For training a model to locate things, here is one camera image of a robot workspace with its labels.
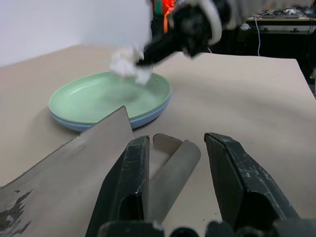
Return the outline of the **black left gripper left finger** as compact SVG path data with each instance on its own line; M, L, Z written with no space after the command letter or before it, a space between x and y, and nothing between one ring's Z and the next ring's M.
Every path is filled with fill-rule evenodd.
M145 237L150 139L131 140L106 175L85 237Z

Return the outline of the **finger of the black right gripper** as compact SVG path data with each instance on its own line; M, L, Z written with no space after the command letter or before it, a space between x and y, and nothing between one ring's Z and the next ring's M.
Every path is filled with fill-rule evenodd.
M176 32L167 32L153 39L144 48L145 56L166 56L180 48L181 36Z
M160 48L154 50L135 49L135 65L137 67L152 67L164 61L176 52L182 52L182 48Z

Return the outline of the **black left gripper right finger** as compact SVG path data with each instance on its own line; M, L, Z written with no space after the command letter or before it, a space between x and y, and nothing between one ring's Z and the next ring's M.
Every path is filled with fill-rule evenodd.
M301 237L302 220L271 175L231 137L206 133L222 222L205 237Z

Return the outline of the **white paper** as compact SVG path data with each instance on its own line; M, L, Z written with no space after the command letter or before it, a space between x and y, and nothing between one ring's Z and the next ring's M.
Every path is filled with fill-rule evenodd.
M110 70L121 78L134 79L136 84L145 85L151 78L152 67L137 66L140 59L144 59L141 48L120 49L112 54Z

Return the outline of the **orange and black vest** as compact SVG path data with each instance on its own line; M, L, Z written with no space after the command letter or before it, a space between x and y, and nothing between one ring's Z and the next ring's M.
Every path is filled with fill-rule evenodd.
M174 10L176 0L150 0L152 3L151 33L157 38L168 31L168 17Z

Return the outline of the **blue plastic plate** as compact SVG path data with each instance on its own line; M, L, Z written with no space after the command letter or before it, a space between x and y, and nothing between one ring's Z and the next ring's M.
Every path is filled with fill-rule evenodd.
M152 121L154 121L157 117L159 117L164 109L168 106L172 96L169 96L168 99L163 103L162 106L160 106L158 109L155 109L153 112L144 115L140 118L135 118L135 119L130 119L130 125L132 129L137 129L140 128ZM53 119L58 122L60 125L76 131L76 132L84 132L85 130L93 127L95 124L94 123L76 123L76 122L69 122L65 121L61 118L58 118L56 115L54 115L52 112L50 112L51 116Z

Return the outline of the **green plastic plate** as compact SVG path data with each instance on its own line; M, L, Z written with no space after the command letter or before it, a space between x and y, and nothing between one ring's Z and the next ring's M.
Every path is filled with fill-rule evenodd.
M53 115L71 123L96 123L124 106L130 119L160 109L170 98L170 82L152 74L145 84L103 72L72 81L56 90L49 101Z

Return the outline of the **clutter of electronics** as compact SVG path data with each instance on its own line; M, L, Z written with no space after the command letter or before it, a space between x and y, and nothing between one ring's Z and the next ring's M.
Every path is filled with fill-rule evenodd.
M263 19L298 19L298 11L293 8L262 10L260 16Z

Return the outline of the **cream desk with drawers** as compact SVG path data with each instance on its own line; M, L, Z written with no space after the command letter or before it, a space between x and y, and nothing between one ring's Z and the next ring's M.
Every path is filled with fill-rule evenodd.
M316 18L301 16L299 18L248 18L251 28L267 34L312 34L316 30Z

